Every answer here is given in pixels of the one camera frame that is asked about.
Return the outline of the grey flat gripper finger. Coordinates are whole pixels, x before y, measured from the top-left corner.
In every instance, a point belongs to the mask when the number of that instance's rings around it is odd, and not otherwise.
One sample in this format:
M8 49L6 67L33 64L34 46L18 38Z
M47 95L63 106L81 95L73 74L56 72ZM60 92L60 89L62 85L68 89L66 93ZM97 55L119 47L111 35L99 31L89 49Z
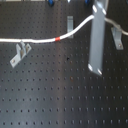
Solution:
M94 19L92 21L88 68L91 72L102 74L105 16L109 0L95 0L93 5Z

